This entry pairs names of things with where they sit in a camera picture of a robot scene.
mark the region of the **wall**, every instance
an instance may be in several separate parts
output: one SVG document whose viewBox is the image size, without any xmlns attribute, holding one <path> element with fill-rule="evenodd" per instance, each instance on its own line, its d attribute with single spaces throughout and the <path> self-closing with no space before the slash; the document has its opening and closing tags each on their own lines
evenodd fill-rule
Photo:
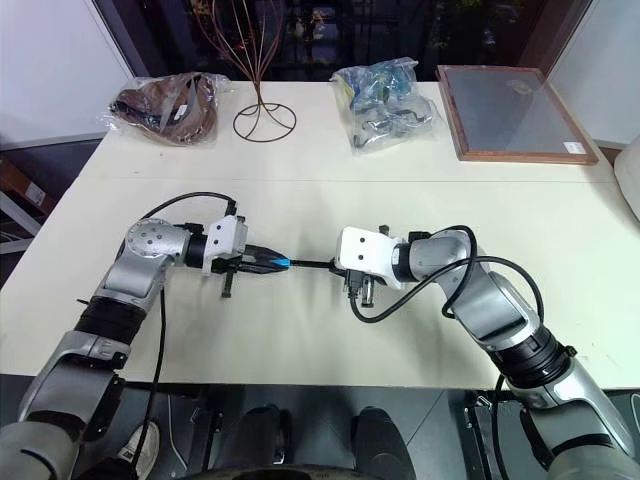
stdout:
<svg viewBox="0 0 640 480">
<path fill-rule="evenodd" d="M 549 76 L 591 137 L 640 134 L 640 1 L 594 0 Z"/>
<path fill-rule="evenodd" d="M 90 0 L 0 1 L 2 149 L 100 138 L 131 77 Z"/>
</svg>

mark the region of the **shoe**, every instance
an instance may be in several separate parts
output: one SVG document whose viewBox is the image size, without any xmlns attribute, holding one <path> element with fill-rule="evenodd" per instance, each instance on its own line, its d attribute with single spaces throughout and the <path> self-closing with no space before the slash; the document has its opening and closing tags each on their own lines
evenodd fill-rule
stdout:
<svg viewBox="0 0 640 480">
<path fill-rule="evenodd" d="M 118 458 L 122 458 L 127 462 L 133 461 L 138 443 L 140 443 L 140 435 L 142 435 L 142 425 L 140 425 L 127 444 L 118 452 Z M 142 451 L 140 452 L 140 458 L 138 459 L 138 465 L 136 465 L 136 473 L 138 474 L 138 480 L 146 480 L 151 473 L 153 465 L 158 458 L 158 452 L 160 451 L 160 428 L 155 422 L 149 422 L 149 428 L 147 429 L 147 436 L 144 439 L 142 445 Z"/>
</svg>

